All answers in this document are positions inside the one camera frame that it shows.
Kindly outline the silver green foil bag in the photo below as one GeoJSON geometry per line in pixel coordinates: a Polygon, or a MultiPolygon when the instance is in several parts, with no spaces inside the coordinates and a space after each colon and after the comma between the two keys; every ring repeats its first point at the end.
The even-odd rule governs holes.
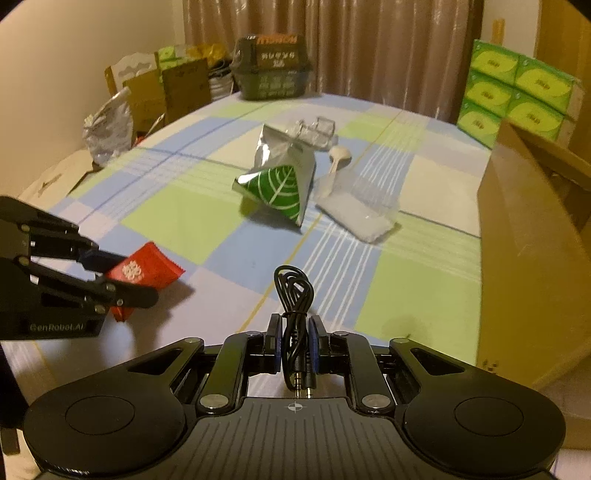
{"type": "Polygon", "coordinates": [[[314,176],[315,151],[265,124],[259,134],[252,169],[235,177],[232,189],[301,227],[314,176]]]}

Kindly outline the dark green food package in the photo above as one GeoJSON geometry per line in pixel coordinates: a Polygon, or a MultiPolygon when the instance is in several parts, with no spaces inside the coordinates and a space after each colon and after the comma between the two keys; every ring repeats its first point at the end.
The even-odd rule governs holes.
{"type": "Polygon", "coordinates": [[[263,101],[304,95],[312,67],[303,35],[259,34],[236,40],[230,70],[243,100],[263,101]]]}

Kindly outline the crumpled silver bag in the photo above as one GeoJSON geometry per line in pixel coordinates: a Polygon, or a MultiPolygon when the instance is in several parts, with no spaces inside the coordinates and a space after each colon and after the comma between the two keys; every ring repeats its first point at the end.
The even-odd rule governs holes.
{"type": "Polygon", "coordinates": [[[132,145],[133,119],[129,105],[131,92],[124,87],[83,122],[82,138],[93,163],[104,167],[132,145]]]}

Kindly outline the checkered tablecloth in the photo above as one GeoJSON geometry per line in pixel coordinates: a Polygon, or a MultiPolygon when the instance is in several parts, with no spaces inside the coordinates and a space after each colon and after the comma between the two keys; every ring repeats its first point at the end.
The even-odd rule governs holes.
{"type": "Polygon", "coordinates": [[[158,304],[96,338],[9,342],[16,373],[55,382],[119,363],[185,336],[221,342],[260,330],[280,305],[273,270],[297,265],[332,330],[382,343],[408,337],[466,362],[476,359],[480,239],[476,193],[489,153],[455,126],[349,97],[215,102],[159,132],[77,187],[54,213],[106,250],[155,243],[183,275],[158,304]],[[399,198],[394,232],[375,244],[308,206],[296,226],[232,190],[252,166],[263,125],[325,116],[353,169],[399,198]]]}

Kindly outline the red sachet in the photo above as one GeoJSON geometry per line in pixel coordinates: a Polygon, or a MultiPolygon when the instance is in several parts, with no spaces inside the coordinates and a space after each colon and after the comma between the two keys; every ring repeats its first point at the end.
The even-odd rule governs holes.
{"type": "Polygon", "coordinates": [[[106,277],[161,291],[178,280],[184,272],[154,242],[148,242],[107,272],[106,277]]]}

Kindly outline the open brown carton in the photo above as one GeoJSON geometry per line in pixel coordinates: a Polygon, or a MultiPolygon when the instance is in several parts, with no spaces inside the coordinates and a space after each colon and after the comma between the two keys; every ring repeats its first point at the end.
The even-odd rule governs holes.
{"type": "Polygon", "coordinates": [[[205,59],[150,70],[123,82],[130,90],[128,103],[135,133],[147,133],[163,117],[170,124],[211,104],[211,86],[205,59]]]}

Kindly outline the brown curtain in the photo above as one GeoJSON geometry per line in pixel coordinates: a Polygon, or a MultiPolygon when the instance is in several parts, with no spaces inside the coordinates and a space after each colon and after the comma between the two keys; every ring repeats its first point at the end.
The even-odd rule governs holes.
{"type": "Polygon", "coordinates": [[[481,1],[185,1],[187,42],[304,35],[315,91],[456,120],[481,1]]]}

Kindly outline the yellow plastic bag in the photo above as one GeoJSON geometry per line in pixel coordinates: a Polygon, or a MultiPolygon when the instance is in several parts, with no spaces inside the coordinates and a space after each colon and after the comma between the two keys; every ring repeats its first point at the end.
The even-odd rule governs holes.
{"type": "Polygon", "coordinates": [[[221,43],[190,45],[186,47],[185,52],[190,59],[204,59],[209,69],[215,68],[228,59],[228,50],[221,43]]]}

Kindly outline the green tissue pack stack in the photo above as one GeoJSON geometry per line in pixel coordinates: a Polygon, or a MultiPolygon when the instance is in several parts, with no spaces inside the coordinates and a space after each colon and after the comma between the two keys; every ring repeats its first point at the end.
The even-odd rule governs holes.
{"type": "Polygon", "coordinates": [[[579,79],[535,58],[476,40],[457,127],[491,148],[501,122],[507,120],[566,147],[584,97],[579,79]]]}

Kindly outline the cream plastic spoon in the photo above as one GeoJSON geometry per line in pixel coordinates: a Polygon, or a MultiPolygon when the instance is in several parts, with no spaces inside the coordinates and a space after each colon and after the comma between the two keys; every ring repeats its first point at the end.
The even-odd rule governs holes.
{"type": "Polygon", "coordinates": [[[335,145],[329,150],[329,159],[331,159],[331,168],[329,172],[320,178],[320,182],[328,181],[335,177],[339,168],[345,167],[352,161],[352,153],[348,148],[342,145],[335,145]]]}

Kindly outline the clear plastic tray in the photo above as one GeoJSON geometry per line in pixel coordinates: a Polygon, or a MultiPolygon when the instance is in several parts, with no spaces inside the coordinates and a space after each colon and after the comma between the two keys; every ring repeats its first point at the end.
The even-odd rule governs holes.
{"type": "Polygon", "coordinates": [[[312,199],[318,209],[366,243],[375,243],[393,231],[399,212],[394,193],[352,170],[315,181],[312,199]]]}

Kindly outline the wooden door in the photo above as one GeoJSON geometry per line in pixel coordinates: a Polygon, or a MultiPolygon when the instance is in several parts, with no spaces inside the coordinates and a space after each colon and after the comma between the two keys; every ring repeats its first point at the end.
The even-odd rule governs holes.
{"type": "Polygon", "coordinates": [[[585,90],[569,148],[590,160],[590,21],[568,1],[540,2],[536,57],[578,78],[585,90]]]}

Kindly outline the large cardboard box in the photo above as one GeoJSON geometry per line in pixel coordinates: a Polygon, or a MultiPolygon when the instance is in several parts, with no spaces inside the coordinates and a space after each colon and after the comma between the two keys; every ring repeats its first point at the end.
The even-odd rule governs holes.
{"type": "Polygon", "coordinates": [[[590,164],[503,121],[477,197],[477,364],[544,388],[590,354],[590,164]]]}

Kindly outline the white carved chair back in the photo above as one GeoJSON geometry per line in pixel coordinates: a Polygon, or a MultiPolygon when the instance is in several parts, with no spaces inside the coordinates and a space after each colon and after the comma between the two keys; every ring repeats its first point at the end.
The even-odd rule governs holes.
{"type": "Polygon", "coordinates": [[[114,65],[110,65],[104,70],[109,94],[116,95],[123,88],[124,81],[155,70],[156,66],[157,62],[153,53],[136,52],[122,57],[114,65]]]}

